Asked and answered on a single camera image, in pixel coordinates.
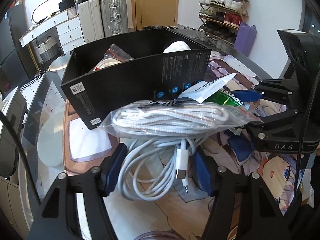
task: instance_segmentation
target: green snack package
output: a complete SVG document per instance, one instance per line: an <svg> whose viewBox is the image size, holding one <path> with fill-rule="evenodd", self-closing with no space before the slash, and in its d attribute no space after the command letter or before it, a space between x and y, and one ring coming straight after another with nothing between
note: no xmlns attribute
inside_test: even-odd
<svg viewBox="0 0 320 240"><path fill-rule="evenodd" d="M208 102L217 103L219 105L229 105L229 106L243 106L244 103L237 98L234 94L221 88L219 91L214 93L212 96L206 99Z"/></svg>

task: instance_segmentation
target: blue icon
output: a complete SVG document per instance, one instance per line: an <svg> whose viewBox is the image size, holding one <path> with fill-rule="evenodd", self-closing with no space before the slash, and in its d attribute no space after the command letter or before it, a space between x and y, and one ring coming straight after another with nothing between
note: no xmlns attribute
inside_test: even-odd
<svg viewBox="0 0 320 240"><path fill-rule="evenodd" d="M164 92L163 91L161 91L161 92L159 92L158 94L157 94L157 98L161 98L161 97L163 97L164 96Z"/></svg>
<svg viewBox="0 0 320 240"><path fill-rule="evenodd" d="M178 90L179 90L178 87L174 87L174 88L171 90L171 92L172 92L173 94L175 94L176 92L178 92Z"/></svg>

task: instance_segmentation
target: black cable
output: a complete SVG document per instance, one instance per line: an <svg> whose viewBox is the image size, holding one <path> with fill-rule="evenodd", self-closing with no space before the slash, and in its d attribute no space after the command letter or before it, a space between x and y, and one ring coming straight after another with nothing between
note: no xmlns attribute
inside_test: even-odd
<svg viewBox="0 0 320 240"><path fill-rule="evenodd" d="M29 167L29 164L28 164L28 160L27 160L27 156L26 156L26 153L24 152L24 149L22 147L20 139L19 139L17 133L15 132L14 128L12 127L11 123L9 122L9 120L2 113L2 111L0 111L0 121L3 123L4 127L8 130L8 132L10 133L11 137L13 138L13 140L14 140L16 146L17 146L17 149L18 149L18 151L20 153L23 165L24 165L24 167L26 169L27 180L29 180L30 184L31 184L32 193L34 194L34 196L36 198L36 201L40 205L41 204L40 197L38 195L38 192L37 192L37 189L36 189L36 185L33 182L32 175L31 175L31 170L30 170L30 167Z"/></svg>
<svg viewBox="0 0 320 240"><path fill-rule="evenodd" d="M301 125L300 137L299 137L299 149L298 149L297 165L296 165L296 174L295 174L294 185L293 185L293 197L294 197L294 200L297 199L297 187L298 187L298 182L299 182L299 174L300 174L300 166L301 166L301 157L302 157L302 150L303 150L304 135L305 135L306 130L307 130L307 125L308 125L308 121L309 121L309 117L310 117L313 101L315 99L316 91L317 91L317 88L318 88L319 80L320 80L320 71L318 72L318 74L316 76L315 83L312 86L312 90L311 90L311 94L310 94L309 101L308 101L308 104L307 104L306 112L305 112L304 117L303 117L303 123Z"/></svg>

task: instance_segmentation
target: white suitcase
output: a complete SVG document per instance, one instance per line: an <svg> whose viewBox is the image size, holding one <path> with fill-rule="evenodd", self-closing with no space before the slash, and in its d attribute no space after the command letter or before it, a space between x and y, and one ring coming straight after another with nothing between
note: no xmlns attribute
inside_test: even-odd
<svg viewBox="0 0 320 240"><path fill-rule="evenodd" d="M104 38L100 1L89 0L80 3L78 11L84 42L87 44Z"/></svg>

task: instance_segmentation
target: purple bag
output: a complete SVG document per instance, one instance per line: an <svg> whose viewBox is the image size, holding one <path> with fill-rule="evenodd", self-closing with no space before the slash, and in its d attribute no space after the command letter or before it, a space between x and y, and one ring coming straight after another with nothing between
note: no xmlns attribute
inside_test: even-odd
<svg viewBox="0 0 320 240"><path fill-rule="evenodd" d="M233 48L248 57L256 36L256 26L249 26L246 22L242 22Z"/></svg>

